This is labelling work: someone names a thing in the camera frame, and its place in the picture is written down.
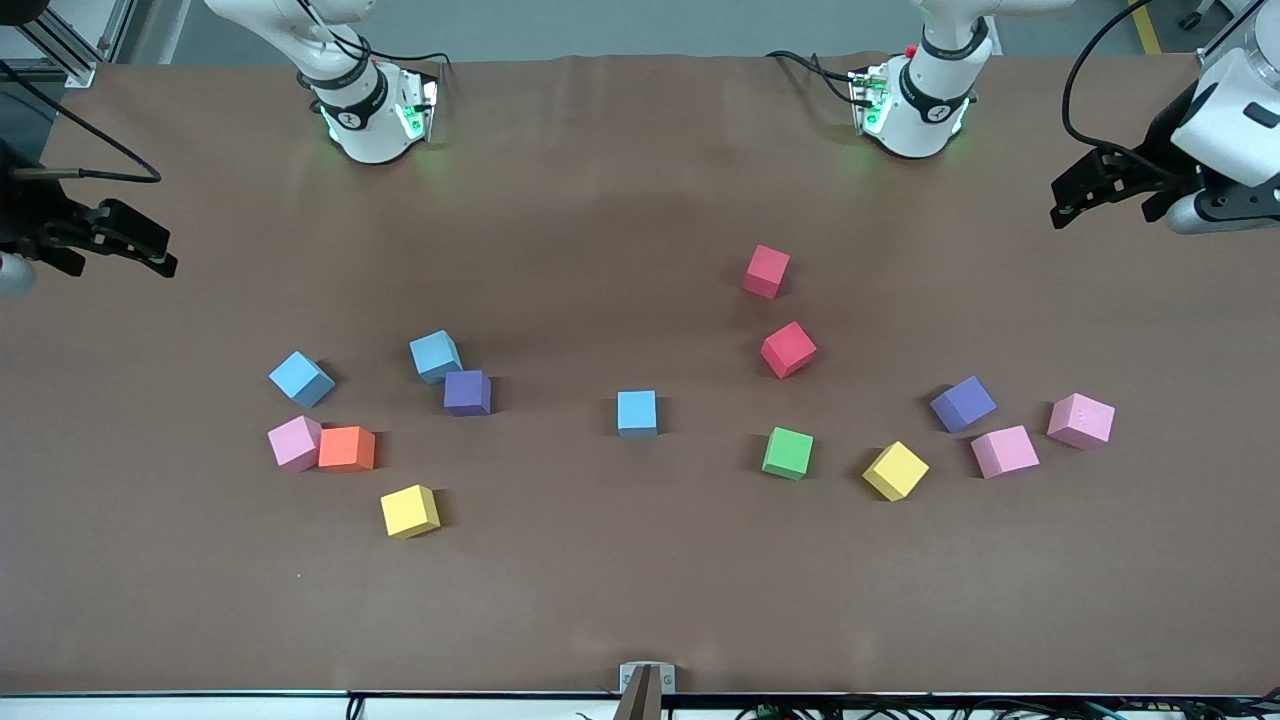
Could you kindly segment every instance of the red cube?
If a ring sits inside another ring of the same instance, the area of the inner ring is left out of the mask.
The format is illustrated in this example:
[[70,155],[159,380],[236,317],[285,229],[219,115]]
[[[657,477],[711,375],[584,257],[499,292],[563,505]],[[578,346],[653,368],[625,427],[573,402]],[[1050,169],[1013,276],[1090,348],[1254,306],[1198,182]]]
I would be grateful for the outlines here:
[[746,277],[742,278],[742,290],[771,300],[777,297],[790,261],[791,256],[786,252],[756,245],[751,264],[746,266]]
[[804,368],[818,352],[818,346],[809,340],[800,323],[791,323],[764,340],[760,355],[769,364],[773,374],[785,378]]

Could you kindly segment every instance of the orange cube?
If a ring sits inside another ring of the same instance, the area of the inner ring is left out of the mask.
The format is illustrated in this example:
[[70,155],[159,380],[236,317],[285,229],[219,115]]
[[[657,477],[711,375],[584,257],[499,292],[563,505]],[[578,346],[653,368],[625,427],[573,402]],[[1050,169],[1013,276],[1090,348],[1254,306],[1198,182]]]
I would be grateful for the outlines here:
[[374,433],[365,428],[325,428],[320,433],[320,469],[360,473],[374,469]]

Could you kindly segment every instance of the pink cube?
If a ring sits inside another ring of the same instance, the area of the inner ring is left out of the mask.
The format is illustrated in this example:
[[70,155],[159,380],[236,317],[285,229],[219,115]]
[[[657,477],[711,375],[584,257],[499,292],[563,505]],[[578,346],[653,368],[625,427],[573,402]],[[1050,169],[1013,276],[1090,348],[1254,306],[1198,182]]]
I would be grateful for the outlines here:
[[791,323],[771,334],[760,348],[764,361],[778,378],[785,378],[804,368],[818,352],[818,346],[809,340],[800,323]]
[[1111,421],[1116,409],[1080,393],[1069,395],[1053,404],[1048,420],[1048,437],[1078,447],[1097,450],[1111,439]]
[[275,464],[301,473],[320,462],[320,423],[298,416],[266,433],[275,452]]
[[786,252],[756,245],[751,264],[746,268],[746,277],[742,278],[742,290],[771,300],[777,297],[790,261],[791,256]]
[[1039,465],[1032,438],[1023,425],[982,436],[973,441],[973,454],[978,456],[982,477],[988,480],[996,475]]

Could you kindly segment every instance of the table surface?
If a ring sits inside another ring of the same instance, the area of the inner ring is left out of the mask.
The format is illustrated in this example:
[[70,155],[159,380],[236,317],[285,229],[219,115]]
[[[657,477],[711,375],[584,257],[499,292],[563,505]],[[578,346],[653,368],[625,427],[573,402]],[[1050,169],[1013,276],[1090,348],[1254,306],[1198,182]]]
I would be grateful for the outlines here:
[[[1050,229],[1066,69],[993,60],[904,161],[772,60],[460,65],[438,142],[370,168],[289,69],[102,68],[73,106],[165,179],[68,186],[182,264],[3,306],[0,689],[590,689],[635,659],[695,692],[1272,687],[1280,243],[1135,202]],[[1135,142],[1194,73],[1100,59],[1078,122]],[[65,120],[45,161],[127,168]],[[739,288],[762,242],[776,301]],[[791,320],[819,351],[780,382]],[[495,415],[415,375],[440,328]],[[375,471],[274,466],[294,350]],[[952,437],[925,402],[970,374],[1001,407]],[[660,437],[614,437],[627,388]],[[1119,407],[1110,447],[1043,437],[1073,392]],[[979,479],[966,441],[1020,423],[1042,466]],[[759,471],[774,425],[817,437],[805,480]],[[932,470],[890,503],[859,475],[893,441]],[[415,483],[447,527],[389,539]]]

